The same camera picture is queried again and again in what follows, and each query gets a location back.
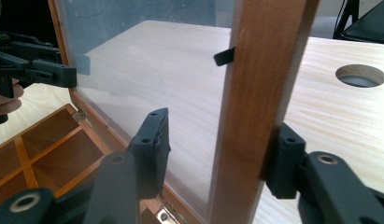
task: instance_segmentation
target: black chair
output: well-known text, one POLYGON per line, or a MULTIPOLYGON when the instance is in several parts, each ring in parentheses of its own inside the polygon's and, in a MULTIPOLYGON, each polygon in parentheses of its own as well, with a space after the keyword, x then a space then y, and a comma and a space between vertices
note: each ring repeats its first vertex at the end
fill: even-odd
POLYGON ((334 31, 334 39, 384 44, 384 0, 358 19, 359 2, 347 1, 339 25, 334 31), (353 23, 344 30, 350 15, 353 23))

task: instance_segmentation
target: wood grain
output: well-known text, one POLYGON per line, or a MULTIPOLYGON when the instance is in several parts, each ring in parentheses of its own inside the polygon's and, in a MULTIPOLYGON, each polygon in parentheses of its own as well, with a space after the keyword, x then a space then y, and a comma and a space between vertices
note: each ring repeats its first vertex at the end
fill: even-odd
POLYGON ((96 160, 93 164, 91 164, 85 170, 80 172, 77 176, 72 178, 72 180, 70 180, 60 189, 55 191, 54 196, 56 198, 61 197, 62 195, 67 193, 69 190, 74 189, 80 182, 82 182, 85 178, 87 178, 91 173, 96 172, 103 158, 104 157, 101 157, 100 159, 96 160))
POLYGON ((232 31, 209 223, 251 223, 318 1, 243 1, 232 31))
POLYGON ((28 161, 27 152, 25 150, 25 145, 23 144, 21 137, 17 136, 14 139, 16 143, 16 148, 18 152, 18 158, 20 159, 21 165, 23 167, 23 175, 25 176, 26 184, 28 189, 38 188, 37 181, 34 175, 34 171, 31 168, 31 164, 28 161))
POLYGON ((13 196, 15 193, 18 193, 26 188, 27 185, 23 174, 18 173, 17 175, 9 179, 6 184, 0 186, 0 204, 2 204, 5 199, 13 196))
MULTIPOLYGON (((173 38, 178 38, 179 35, 183 36, 182 31, 184 30, 188 30, 187 35, 189 37, 193 36, 193 33, 200 36, 209 36, 211 42, 199 41, 198 44, 192 45, 194 48, 189 48, 189 50, 195 52, 195 55, 201 55, 202 53, 198 53, 199 50, 206 52, 202 43, 209 45, 210 50, 207 51, 207 53, 219 52, 220 49, 227 48, 229 32, 228 30, 226 32, 226 30, 223 29, 212 28, 209 32, 205 33, 207 29, 200 26, 167 23, 168 26, 165 28, 164 24, 157 23, 159 22, 145 22, 143 24, 146 25, 146 30, 136 29, 142 28, 142 26, 136 27, 128 31, 128 33, 117 36, 111 40, 111 42, 109 41, 105 43, 105 45, 100 46, 99 49, 96 49, 96 52, 92 51, 89 53, 92 58, 95 57, 97 61, 102 62, 96 63, 94 69, 101 71, 102 74, 106 74, 106 76, 103 77, 105 80, 103 80, 104 82, 102 83, 102 86, 104 86, 106 90, 108 90, 108 87, 121 90, 121 87, 125 86, 127 87, 124 88, 125 90, 130 90, 136 88, 137 85, 144 84, 144 81, 150 80, 152 83, 150 83, 149 86, 145 83, 143 88, 139 89, 141 91, 140 95, 132 95, 130 93, 122 94, 119 91, 117 94, 111 94, 110 91, 95 90, 93 88, 93 82, 88 83, 90 87, 85 89, 85 94, 88 95, 87 98, 89 100, 97 100, 96 102, 98 104, 96 105, 110 105, 103 107, 103 112, 116 108, 115 116, 112 117, 113 122, 119 125, 126 123, 127 126, 133 126, 135 130, 139 127, 139 121, 145 117, 145 112, 142 113, 138 110, 140 107, 144 108, 144 111, 147 112, 155 106, 173 104, 174 110, 170 110, 170 123, 172 123, 172 125, 179 125, 179 128, 171 129, 171 133, 179 134, 178 137, 181 136, 179 138, 181 141, 177 143, 177 139, 174 137, 175 135, 171 138, 174 151, 171 152, 170 158, 175 159, 174 162, 178 165, 189 164, 185 166, 187 169, 186 172, 184 172, 184 169, 178 169, 178 166, 174 170, 183 179, 184 184, 181 189, 185 191, 193 189, 194 195, 200 195, 197 196, 199 198, 198 201, 200 201, 204 199, 204 195, 206 195, 206 187, 209 187, 210 173, 207 167, 211 166, 209 161, 212 161, 212 152, 208 149, 211 145, 208 144, 206 140, 209 142, 212 138, 215 139, 215 132, 207 135, 206 132, 202 132, 203 134, 201 134, 197 130, 201 128, 215 130, 215 127, 218 127, 216 120, 219 117, 219 110, 216 110, 216 107, 213 105, 217 104, 216 102, 220 100, 221 95, 216 101, 215 97, 218 96, 211 96, 211 94, 212 92, 221 92, 224 71, 213 70, 206 79, 202 79, 206 81, 204 84, 209 88, 200 88, 203 86, 193 82, 193 77, 201 77, 193 71, 192 67, 186 69, 186 71, 191 70, 191 72, 182 74, 184 76, 179 76, 179 73, 170 73, 171 69, 180 71, 177 64, 170 63, 173 62, 173 60, 180 59, 177 56, 174 57, 171 50, 175 52, 185 51, 186 48, 182 46, 190 44, 190 40, 187 41, 188 43, 182 44, 182 39, 174 40, 173 38), (155 24, 156 29, 150 29, 148 23, 155 24), (165 34, 166 39, 158 38, 162 33, 165 34), (141 38, 149 36, 152 37, 152 39, 141 38), (168 46, 171 46, 174 42, 177 43, 177 47, 168 48, 168 46), (155 64, 158 62, 158 57, 160 57, 161 54, 154 54, 155 51, 159 51, 157 50, 158 47, 151 47, 154 45, 163 45, 161 52, 165 52, 166 58, 162 56, 161 61, 166 62, 165 66, 167 66, 167 69, 163 67, 159 70, 156 69, 155 64), (134 57, 127 57, 126 54, 129 53, 132 53, 131 56, 134 57), (142 55, 148 55, 150 61, 138 61, 137 59, 143 58, 138 56, 142 55), (112 66, 111 69, 104 72, 103 69, 107 68, 105 64, 109 63, 112 66), (137 71, 135 70, 137 67, 144 68, 146 70, 144 70, 145 72, 151 71, 151 73, 160 73, 160 75, 147 78, 141 77, 139 73, 136 73, 135 77, 132 78, 126 76, 137 71), (115 83, 113 86, 105 83, 105 81, 111 80, 112 78, 118 83, 115 83), (149 91, 154 92, 154 90, 163 88, 161 85, 156 85, 160 84, 160 82, 156 82, 157 80, 161 80, 165 84, 178 80, 178 78, 185 78, 190 86, 205 96, 203 99, 209 99, 209 101, 206 103, 204 103, 204 100, 196 101, 196 99, 200 98, 196 98, 196 95, 189 93, 188 90, 185 90, 185 88, 180 85, 174 89, 166 85, 164 86, 167 90, 171 90, 169 93, 176 92, 177 94, 182 94, 183 92, 187 92, 184 98, 179 99, 183 104, 176 103, 174 99, 177 98, 171 95, 169 98, 171 100, 164 101, 161 104, 157 104, 157 102, 151 100, 149 91), (122 107, 128 104, 127 100, 129 99, 131 99, 130 105, 134 107, 122 107), (192 125, 189 125, 191 123, 190 121, 182 122, 176 119, 176 116, 173 116, 174 112, 182 114, 182 111, 188 110, 190 110, 194 117, 198 118, 190 119, 192 120, 192 125), (202 126, 195 129, 195 126, 200 125, 200 123, 197 125, 194 124, 194 122, 200 118, 203 121, 202 126), (178 146, 187 146, 186 148, 190 148, 191 151, 181 150, 178 146), (185 185, 190 187, 190 189, 184 189, 183 186, 185 185)), ((201 73, 201 67, 205 65, 200 64, 200 62, 201 61, 193 61, 193 63, 188 64, 199 64, 199 68, 196 71, 201 73)), ((372 65, 384 72, 384 46, 310 38, 307 44, 306 54, 298 72, 298 79, 296 80, 286 121, 307 140, 307 150, 311 151, 320 148, 321 150, 327 150, 343 156, 368 186, 384 191, 384 85, 373 89, 363 89, 363 91, 361 91, 361 89, 349 87, 339 82, 334 76, 335 70, 340 66, 350 63, 372 65), (368 111, 363 112, 362 109, 366 107, 368 111), (369 121, 365 125, 361 125, 361 122, 364 120, 369 121), (332 126, 336 127, 334 132, 329 131, 332 129, 332 126), (355 154, 354 149, 349 149, 347 146, 356 146, 359 153, 355 154)), ((188 205, 191 198, 184 197, 185 194, 182 194, 180 189, 176 190, 176 192, 178 193, 177 197, 184 200, 185 202, 183 203, 188 205)), ((253 222, 300 223, 296 203, 297 201, 295 200, 285 202, 275 200, 270 196, 269 191, 264 189, 253 222)))
POLYGON ((0 179, 21 166, 14 141, 3 144, 0 148, 0 179))
POLYGON ((21 101, 21 108, 8 114, 8 121, 0 125, 0 145, 58 108, 71 103, 68 89, 43 84, 26 88, 21 101))
POLYGON ((52 24, 54 24, 55 35, 57 37, 58 48, 61 52, 61 59, 63 61, 63 64, 69 64, 67 52, 65 50, 65 41, 64 41, 62 28, 61 28, 61 21, 58 17, 57 4, 55 0, 48 0, 48 1, 49 1, 51 18, 52 18, 52 24))
POLYGON ((85 111, 93 117, 110 118, 98 124, 122 133, 124 142, 150 111, 170 108, 168 170, 182 182, 171 188, 186 201, 203 201, 200 210, 207 210, 225 71, 212 56, 228 47, 229 34, 217 27, 144 21, 86 53, 91 73, 78 75, 75 96, 82 98, 81 108, 93 108, 85 111), (184 193, 190 189, 197 197, 184 193))
POLYGON ((102 147, 109 147, 111 151, 123 151, 127 148, 131 142, 131 136, 128 133, 118 128, 118 125, 103 113, 98 106, 86 103, 76 89, 69 89, 69 94, 72 103, 84 113, 87 121, 92 124, 94 131, 91 130, 91 133, 95 134, 97 132, 99 134, 101 144, 103 144, 102 147))

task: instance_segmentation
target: metal hinge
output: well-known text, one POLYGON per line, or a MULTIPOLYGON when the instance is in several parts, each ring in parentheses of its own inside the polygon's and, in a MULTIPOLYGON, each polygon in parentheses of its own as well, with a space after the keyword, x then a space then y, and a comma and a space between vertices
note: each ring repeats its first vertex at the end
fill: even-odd
POLYGON ((83 111, 79 110, 78 112, 74 113, 72 117, 76 120, 76 122, 81 122, 86 119, 86 114, 84 114, 83 111))
POLYGON ((156 217, 163 224, 188 224, 185 218, 169 202, 164 204, 156 217))

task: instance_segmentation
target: wooden post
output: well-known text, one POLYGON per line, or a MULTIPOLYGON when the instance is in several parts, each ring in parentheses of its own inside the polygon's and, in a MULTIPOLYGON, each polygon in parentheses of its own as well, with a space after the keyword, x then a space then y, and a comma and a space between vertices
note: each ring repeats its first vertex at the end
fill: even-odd
POLYGON ((318 0, 236 3, 211 183, 211 224, 251 223, 318 0))

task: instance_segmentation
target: circular hole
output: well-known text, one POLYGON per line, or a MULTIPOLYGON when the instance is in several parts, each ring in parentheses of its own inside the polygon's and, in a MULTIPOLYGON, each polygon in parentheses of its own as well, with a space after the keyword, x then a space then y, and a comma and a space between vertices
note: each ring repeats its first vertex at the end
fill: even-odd
POLYGON ((349 64, 336 71, 336 77, 343 83, 360 88, 376 87, 384 83, 384 73, 372 66, 349 64))
POLYGON ((116 223, 117 223, 117 220, 113 216, 106 216, 102 218, 101 221, 99 222, 99 224, 116 224, 116 223))
POLYGON ((331 156, 328 156, 328 155, 319 155, 318 160, 323 162, 323 163, 330 164, 330 165, 337 164, 337 160, 331 156))
POLYGON ((123 156, 115 156, 112 159, 110 159, 110 162, 113 163, 113 164, 119 164, 122 161, 124 161, 124 157, 123 156))
POLYGON ((29 203, 33 202, 34 201, 34 198, 25 198, 25 199, 22 199, 21 201, 19 201, 17 203, 17 206, 25 206, 25 205, 28 205, 29 203))
POLYGON ((40 195, 37 193, 30 193, 21 196, 11 206, 10 211, 12 213, 19 213, 34 207, 40 200, 40 195))
POLYGON ((168 219, 168 215, 167 215, 166 213, 162 213, 162 214, 160 215, 160 219, 161 219, 162 221, 166 221, 166 220, 168 219))
POLYGON ((378 224, 378 222, 374 221, 370 217, 360 217, 360 221, 362 224, 378 224))

